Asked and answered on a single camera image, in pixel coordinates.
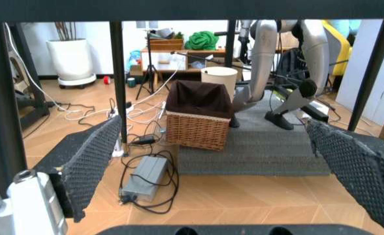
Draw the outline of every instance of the gray foam block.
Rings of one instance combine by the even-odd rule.
[[[178,168],[183,174],[322,175],[330,169],[316,157],[305,127],[290,113],[294,130],[281,129],[264,118],[270,110],[270,91],[256,106],[236,114],[239,128],[231,128],[223,151],[181,147]],[[281,103],[273,95],[272,108]]]

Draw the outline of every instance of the white plant pot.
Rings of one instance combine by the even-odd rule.
[[[60,85],[72,86],[93,82],[93,64],[86,39],[48,41],[47,48],[59,76]]]

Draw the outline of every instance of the white cylindrical container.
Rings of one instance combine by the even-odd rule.
[[[230,100],[234,98],[237,70],[228,67],[207,67],[201,69],[201,81],[224,84]]]
[[[63,81],[86,79],[93,75],[93,64],[86,39],[48,41],[52,63]]]

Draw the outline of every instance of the foam padding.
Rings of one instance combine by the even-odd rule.
[[[384,141],[311,120],[313,149],[370,217],[384,227]]]
[[[35,167],[49,174],[66,217],[79,222],[102,179],[121,130],[119,116],[64,137]]]

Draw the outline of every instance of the white wall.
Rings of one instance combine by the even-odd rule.
[[[352,110],[365,74],[382,20],[363,20],[356,36],[336,101]],[[384,60],[362,114],[377,124],[384,124]]]
[[[78,22],[77,37],[86,38],[91,45],[94,72],[113,73],[111,39],[108,22]],[[194,32],[226,31],[227,21],[159,21],[159,28],[172,27],[184,34],[185,42]],[[39,75],[56,75],[46,46],[46,41],[58,39],[53,23],[25,23],[24,34]],[[226,37],[220,37],[217,46],[225,46]],[[123,23],[124,61],[129,52],[146,46],[145,32],[137,29],[135,22]]]

